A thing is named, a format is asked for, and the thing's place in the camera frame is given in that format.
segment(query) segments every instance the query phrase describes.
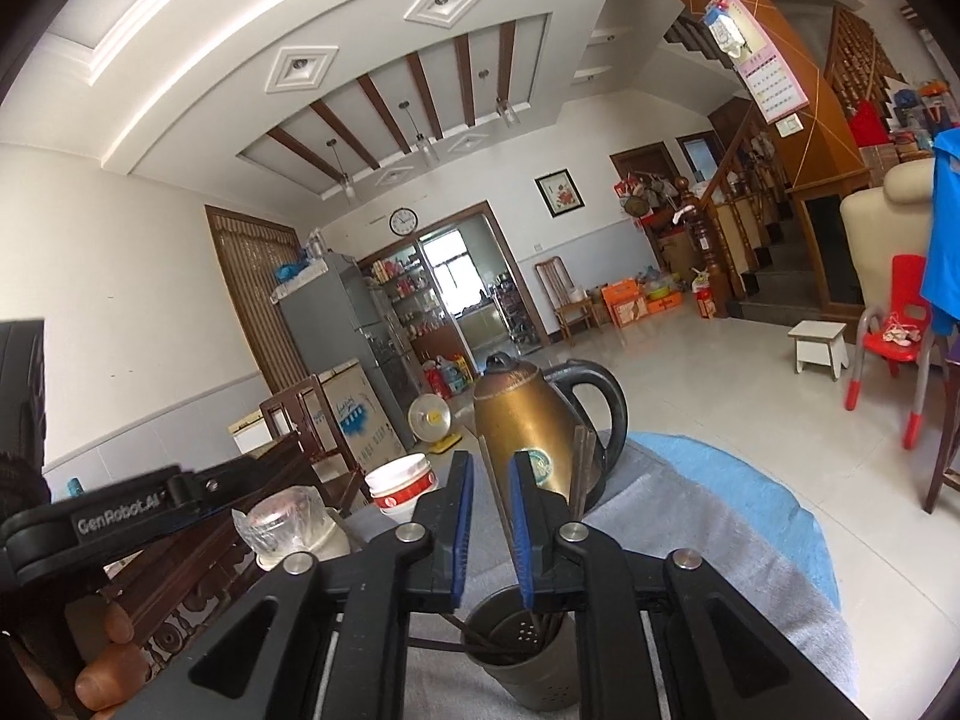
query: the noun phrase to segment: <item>clock face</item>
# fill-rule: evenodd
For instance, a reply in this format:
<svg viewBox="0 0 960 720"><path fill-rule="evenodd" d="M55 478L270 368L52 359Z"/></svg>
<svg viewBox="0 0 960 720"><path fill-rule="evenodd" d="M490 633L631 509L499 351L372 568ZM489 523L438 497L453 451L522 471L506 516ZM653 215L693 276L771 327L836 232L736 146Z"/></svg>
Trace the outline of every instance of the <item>clock face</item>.
<svg viewBox="0 0 960 720"><path fill-rule="evenodd" d="M409 235L416 230L418 223L419 220L416 218L416 213L409 208L397 208L394 213L390 214L390 229L401 237Z"/></svg>

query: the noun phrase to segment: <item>beige leather chair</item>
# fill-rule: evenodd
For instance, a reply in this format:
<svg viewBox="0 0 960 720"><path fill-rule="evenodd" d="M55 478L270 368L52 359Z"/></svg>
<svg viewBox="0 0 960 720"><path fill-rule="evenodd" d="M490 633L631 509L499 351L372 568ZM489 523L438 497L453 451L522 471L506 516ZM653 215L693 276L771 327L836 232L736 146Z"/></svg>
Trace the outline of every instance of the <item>beige leather chair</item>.
<svg viewBox="0 0 960 720"><path fill-rule="evenodd" d="M890 268L897 254L926 256L933 207L932 159L892 167L883 187L840 204L853 266L868 306L890 308Z"/></svg>

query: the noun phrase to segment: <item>headrest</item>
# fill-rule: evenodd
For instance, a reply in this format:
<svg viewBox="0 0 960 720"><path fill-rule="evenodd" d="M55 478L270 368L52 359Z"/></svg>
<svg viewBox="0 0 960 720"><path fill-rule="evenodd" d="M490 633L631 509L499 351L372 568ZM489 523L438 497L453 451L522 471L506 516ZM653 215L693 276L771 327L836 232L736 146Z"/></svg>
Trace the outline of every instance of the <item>headrest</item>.
<svg viewBox="0 0 960 720"><path fill-rule="evenodd" d="M883 180L883 194L896 205L913 205L933 199L934 159L918 159L891 167Z"/></svg>

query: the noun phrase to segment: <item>metal screw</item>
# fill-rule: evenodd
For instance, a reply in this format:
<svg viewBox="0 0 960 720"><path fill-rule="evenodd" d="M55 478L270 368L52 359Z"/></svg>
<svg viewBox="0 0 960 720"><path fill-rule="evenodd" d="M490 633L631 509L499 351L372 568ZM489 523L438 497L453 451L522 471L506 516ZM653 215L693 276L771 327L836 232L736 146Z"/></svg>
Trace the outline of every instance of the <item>metal screw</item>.
<svg viewBox="0 0 960 720"><path fill-rule="evenodd" d="M703 556L695 549L678 549L673 553L674 565L685 571L692 571L704 564Z"/></svg>
<svg viewBox="0 0 960 720"><path fill-rule="evenodd" d="M408 522L406 525L400 525L395 530L397 538L404 544L412 544L426 536L426 528L419 522Z"/></svg>
<svg viewBox="0 0 960 720"><path fill-rule="evenodd" d="M589 535L590 528L587 528L583 522L566 522L560 525L560 538L563 538L564 541L576 543L577 541L583 541Z"/></svg>
<svg viewBox="0 0 960 720"><path fill-rule="evenodd" d="M313 555L309 552L294 552L283 559L283 570L298 576L305 574L313 566Z"/></svg>

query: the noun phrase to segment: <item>red label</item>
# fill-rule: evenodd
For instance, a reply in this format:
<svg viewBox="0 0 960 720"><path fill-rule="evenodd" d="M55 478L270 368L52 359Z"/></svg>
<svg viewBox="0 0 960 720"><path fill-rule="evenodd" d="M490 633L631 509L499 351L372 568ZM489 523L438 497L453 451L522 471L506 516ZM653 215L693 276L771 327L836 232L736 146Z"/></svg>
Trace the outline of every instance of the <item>red label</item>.
<svg viewBox="0 0 960 720"><path fill-rule="evenodd" d="M416 498L421 493L425 493L426 490L429 490L435 483L437 483L437 477L431 470L424 474L424 476L421 476L421 478L411 482L405 488L402 488L402 490L397 490L395 493L384 495L381 498L373 498L373 503L376 503L381 509L392 509L401 503L406 503L411 498Z"/></svg>

